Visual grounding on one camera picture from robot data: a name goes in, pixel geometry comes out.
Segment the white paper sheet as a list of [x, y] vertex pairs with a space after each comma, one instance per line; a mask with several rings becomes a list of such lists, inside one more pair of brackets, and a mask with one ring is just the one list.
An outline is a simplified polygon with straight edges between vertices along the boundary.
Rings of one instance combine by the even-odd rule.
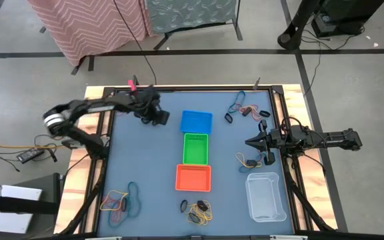
[[2, 188], [0, 189], [0, 197], [12, 197], [38, 201], [42, 192], [42, 189], [2, 185]]
[[32, 214], [1, 213], [0, 232], [26, 233], [32, 219]]

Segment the black cloth rack frame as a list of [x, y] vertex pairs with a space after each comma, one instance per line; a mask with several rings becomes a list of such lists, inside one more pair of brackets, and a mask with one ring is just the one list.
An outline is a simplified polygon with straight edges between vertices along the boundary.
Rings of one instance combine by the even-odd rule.
[[78, 65], [74, 66], [71, 74], [72, 75], [76, 75], [79, 71], [79, 69], [81, 68], [81, 66], [84, 64], [85, 60], [88, 59], [89, 60], [89, 63], [88, 63], [88, 71], [94, 71], [94, 66], [95, 66], [95, 56], [94, 55], [88, 55], [88, 56], [84, 56], [82, 57], [80, 60], [79, 60], [79, 63]]
[[158, 42], [158, 44], [156, 44], [156, 46], [154, 46], [153, 49], [158, 51], [174, 33], [184, 32], [184, 31], [192, 31], [192, 30], [198, 30], [198, 29], [205, 29], [205, 28], [210, 28], [210, 27], [218, 27], [218, 26], [223, 26], [223, 25], [232, 25], [234, 30], [235, 30], [235, 34], [237, 36], [237, 40], [238, 41], [242, 41], [243, 40], [243, 36], [242, 36], [241, 29], [240, 29], [240, 26], [239, 26], [239, 20], [237, 18], [239, 16], [240, 6], [241, 6], [241, 0], [238, 0], [237, 12], [232, 17], [230, 23], [228, 23], [226, 21], [226, 22], [222, 22], [222, 23], [210, 23], [210, 24], [200, 25], [200, 26], [197, 26], [197, 27], [183, 27], [183, 28], [179, 28], [179, 29], [176, 29], [176, 30], [172, 30], [170, 32], [164, 33], [162, 40], [160, 40], [160, 42]]

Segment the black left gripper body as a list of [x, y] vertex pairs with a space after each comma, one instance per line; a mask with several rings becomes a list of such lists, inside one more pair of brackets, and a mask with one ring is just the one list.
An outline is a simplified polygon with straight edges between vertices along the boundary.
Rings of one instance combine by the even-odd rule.
[[170, 113], [162, 110], [160, 98], [154, 86], [132, 92], [134, 116], [140, 118], [143, 124], [166, 125]]

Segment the black floor stand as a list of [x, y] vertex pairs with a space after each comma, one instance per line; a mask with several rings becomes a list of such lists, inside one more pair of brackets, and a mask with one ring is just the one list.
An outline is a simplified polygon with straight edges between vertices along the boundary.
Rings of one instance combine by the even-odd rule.
[[320, 0], [302, 0], [298, 10], [282, 34], [278, 36], [278, 44], [286, 50], [297, 50], [301, 44], [303, 30], [312, 16]]

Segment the large teal rubber band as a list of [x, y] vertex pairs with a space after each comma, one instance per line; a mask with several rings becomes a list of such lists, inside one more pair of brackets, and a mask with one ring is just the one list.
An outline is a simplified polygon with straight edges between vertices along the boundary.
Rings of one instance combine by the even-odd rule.
[[141, 212], [141, 200], [139, 197], [139, 186], [136, 182], [129, 182], [127, 196], [127, 217], [136, 218]]

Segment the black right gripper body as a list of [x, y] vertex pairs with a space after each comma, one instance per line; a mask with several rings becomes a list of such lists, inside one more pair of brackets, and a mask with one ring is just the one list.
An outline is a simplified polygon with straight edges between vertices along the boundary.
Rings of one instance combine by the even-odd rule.
[[287, 152], [287, 138], [289, 136], [289, 128], [286, 124], [286, 119], [281, 121], [279, 128], [272, 129], [269, 133], [267, 132], [266, 120], [261, 120], [259, 122], [259, 130], [263, 133], [263, 142], [265, 144], [265, 156], [263, 159], [266, 165], [272, 165], [275, 162], [275, 154], [271, 152], [271, 148], [280, 149], [282, 157], [290, 157], [290, 154]]

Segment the pink chevron cloth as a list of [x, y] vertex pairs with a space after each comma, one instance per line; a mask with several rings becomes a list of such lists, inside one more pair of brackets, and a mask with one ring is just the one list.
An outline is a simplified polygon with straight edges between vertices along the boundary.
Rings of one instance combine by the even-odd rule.
[[145, 0], [27, 0], [72, 66], [153, 35]]

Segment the grey-blue table mat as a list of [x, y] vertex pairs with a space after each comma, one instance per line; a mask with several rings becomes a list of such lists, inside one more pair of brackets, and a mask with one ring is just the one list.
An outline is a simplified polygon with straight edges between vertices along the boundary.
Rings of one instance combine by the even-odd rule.
[[[249, 216], [245, 182], [239, 172], [235, 154], [256, 157], [257, 150], [245, 140], [259, 132], [250, 116], [236, 113], [232, 124], [224, 116], [235, 100], [234, 92], [175, 92], [161, 95], [161, 107], [170, 113], [166, 125], [145, 125], [133, 115], [116, 115], [113, 122], [104, 192], [127, 190], [129, 182], [139, 186], [141, 212], [128, 218], [118, 228], [110, 228], [108, 214], [102, 212], [98, 234], [101, 237], [172, 237], [187, 235], [249, 236], [291, 234], [292, 220], [257, 223]], [[176, 167], [183, 160], [183, 133], [180, 130], [183, 110], [213, 114], [209, 136], [211, 191], [206, 193], [177, 191]], [[185, 213], [182, 200], [188, 201]], [[201, 223], [187, 220], [190, 206], [198, 200], [208, 201], [212, 218], [200, 217]]]

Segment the orange plastic basket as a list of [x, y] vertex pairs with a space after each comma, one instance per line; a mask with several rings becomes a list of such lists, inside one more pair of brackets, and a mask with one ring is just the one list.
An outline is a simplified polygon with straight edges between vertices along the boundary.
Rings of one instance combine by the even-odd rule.
[[177, 165], [175, 189], [177, 191], [210, 192], [211, 166]]

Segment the green leaf-print cloth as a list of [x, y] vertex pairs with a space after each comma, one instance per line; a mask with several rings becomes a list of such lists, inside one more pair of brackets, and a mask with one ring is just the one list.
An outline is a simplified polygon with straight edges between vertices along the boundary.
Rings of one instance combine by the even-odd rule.
[[229, 21], [236, 4], [237, 0], [145, 0], [155, 34]]

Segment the green plastic basket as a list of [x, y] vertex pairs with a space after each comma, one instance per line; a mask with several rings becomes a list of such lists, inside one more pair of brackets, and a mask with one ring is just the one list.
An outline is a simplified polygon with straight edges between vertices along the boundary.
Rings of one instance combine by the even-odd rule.
[[209, 136], [202, 133], [185, 133], [183, 144], [183, 164], [207, 165]]

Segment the clear plastic container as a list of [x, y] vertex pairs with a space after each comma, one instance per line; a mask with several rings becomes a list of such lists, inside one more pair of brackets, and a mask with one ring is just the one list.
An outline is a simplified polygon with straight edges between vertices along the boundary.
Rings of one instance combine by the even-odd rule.
[[279, 192], [279, 176], [274, 172], [250, 173], [245, 182], [249, 215], [257, 223], [281, 222], [287, 214]]

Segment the black side desk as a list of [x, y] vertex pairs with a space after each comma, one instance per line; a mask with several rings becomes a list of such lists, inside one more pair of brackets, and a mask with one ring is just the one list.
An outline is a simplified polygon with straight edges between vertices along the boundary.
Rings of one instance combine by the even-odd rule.
[[[53, 173], [44, 177], [32, 179], [15, 184], [17, 187], [28, 187], [41, 189], [41, 201], [54, 202], [60, 204], [61, 201], [61, 182], [59, 174]], [[3, 233], [0, 232], [0, 240], [32, 240], [40, 237], [51, 237], [55, 228], [57, 214], [36, 215], [31, 218], [26, 233]]]

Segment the wooden table board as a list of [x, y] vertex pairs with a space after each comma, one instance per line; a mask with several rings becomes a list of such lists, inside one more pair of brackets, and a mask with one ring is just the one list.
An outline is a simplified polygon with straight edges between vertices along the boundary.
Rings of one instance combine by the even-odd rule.
[[[305, 99], [299, 84], [284, 85], [258, 85], [258, 90], [269, 88], [273, 93], [277, 113], [286, 113], [295, 117], [305, 125], [311, 126], [310, 116], [307, 111]], [[106, 111], [103, 113], [92, 113], [79, 119], [79, 128], [87, 133], [108, 133], [113, 114]], [[327, 152], [323, 150], [309, 150], [305, 156], [299, 158], [298, 163], [301, 172], [291, 170], [294, 180], [299, 177], [303, 179], [304, 194], [308, 201], [322, 219], [331, 227], [338, 227], [340, 221], [335, 218], [333, 207], [334, 198], [330, 196], [329, 186], [325, 179], [323, 170], [312, 162], [316, 159], [323, 161]], [[93, 161], [90, 157], [84, 157], [85, 151], [74, 150], [69, 160], [69, 172], [65, 175], [61, 203], [55, 222], [54, 234], [62, 232], [67, 228], [69, 222], [74, 218], [85, 202], [89, 192], [96, 185], [101, 170], [101, 160]]]

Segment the blue plastic basket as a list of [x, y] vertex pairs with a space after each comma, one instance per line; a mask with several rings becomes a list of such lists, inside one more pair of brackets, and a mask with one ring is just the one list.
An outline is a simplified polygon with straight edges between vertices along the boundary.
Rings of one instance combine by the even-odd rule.
[[213, 114], [203, 111], [183, 110], [180, 130], [184, 133], [211, 134]]

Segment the top-right rubber band pile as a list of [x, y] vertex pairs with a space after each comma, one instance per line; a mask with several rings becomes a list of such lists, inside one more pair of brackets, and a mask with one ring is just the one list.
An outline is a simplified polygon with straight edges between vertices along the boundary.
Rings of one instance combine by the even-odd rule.
[[243, 106], [242, 108], [244, 107], [251, 107], [253, 109], [252, 112], [250, 112], [250, 114], [248, 114], [247, 116], [251, 116], [255, 121], [262, 120], [262, 116], [259, 115], [259, 108], [257, 105], [246, 105], [246, 106]]

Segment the black power adapter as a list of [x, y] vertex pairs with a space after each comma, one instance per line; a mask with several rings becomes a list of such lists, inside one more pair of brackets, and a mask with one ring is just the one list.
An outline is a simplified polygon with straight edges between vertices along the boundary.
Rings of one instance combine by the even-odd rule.
[[38, 148], [32, 148], [29, 150], [26, 150], [25, 152], [22, 152], [16, 156], [16, 158], [19, 160], [20, 163], [24, 164], [40, 155], [44, 154], [43, 149]]

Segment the black equipment box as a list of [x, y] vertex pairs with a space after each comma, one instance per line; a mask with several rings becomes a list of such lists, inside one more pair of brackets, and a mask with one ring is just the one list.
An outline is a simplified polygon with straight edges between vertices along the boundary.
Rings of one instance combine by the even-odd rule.
[[359, 35], [384, 0], [320, 0], [311, 27], [317, 37]]

